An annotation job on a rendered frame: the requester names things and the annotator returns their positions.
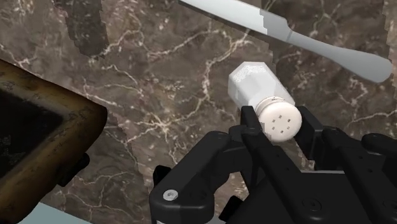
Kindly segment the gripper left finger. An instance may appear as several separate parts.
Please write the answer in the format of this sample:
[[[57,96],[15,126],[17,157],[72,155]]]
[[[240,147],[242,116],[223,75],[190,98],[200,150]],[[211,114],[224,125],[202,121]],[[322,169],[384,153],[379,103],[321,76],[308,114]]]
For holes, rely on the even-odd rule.
[[[296,224],[291,174],[296,165],[261,133],[251,106],[242,107],[240,125],[208,132],[174,167],[159,165],[149,197],[152,224]],[[214,193],[240,172],[246,200],[231,197],[220,216]]]

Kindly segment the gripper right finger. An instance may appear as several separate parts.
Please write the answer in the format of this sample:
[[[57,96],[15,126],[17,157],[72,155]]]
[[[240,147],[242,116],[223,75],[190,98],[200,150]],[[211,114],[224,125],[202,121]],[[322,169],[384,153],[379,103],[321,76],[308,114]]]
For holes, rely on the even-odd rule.
[[[324,126],[304,106],[295,141],[315,168],[343,169],[373,224],[397,224],[397,139],[377,133],[361,140]]]

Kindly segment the white salt shaker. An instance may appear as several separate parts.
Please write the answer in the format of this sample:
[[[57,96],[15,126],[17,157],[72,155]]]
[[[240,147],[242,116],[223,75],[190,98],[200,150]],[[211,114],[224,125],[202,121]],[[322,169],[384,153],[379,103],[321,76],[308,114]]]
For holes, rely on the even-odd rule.
[[[228,95],[242,109],[251,106],[268,139],[293,139],[302,126],[295,101],[264,62],[243,62],[228,76]]]

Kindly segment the silver table knife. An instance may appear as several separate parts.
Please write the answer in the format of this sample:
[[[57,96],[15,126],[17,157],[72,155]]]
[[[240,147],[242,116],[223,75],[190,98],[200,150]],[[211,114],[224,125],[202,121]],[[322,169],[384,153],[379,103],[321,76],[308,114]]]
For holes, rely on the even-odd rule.
[[[290,29],[284,17],[240,0],[178,1],[227,22],[316,53],[372,82],[385,81],[393,70],[393,65],[388,59],[372,53],[333,46],[304,36]]]

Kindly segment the brown rusty metal tray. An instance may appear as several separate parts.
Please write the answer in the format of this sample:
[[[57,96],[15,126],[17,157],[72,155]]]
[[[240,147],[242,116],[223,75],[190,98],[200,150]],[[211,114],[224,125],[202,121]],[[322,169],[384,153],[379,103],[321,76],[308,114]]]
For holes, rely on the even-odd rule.
[[[90,162],[106,107],[0,59],[0,224],[17,224]]]

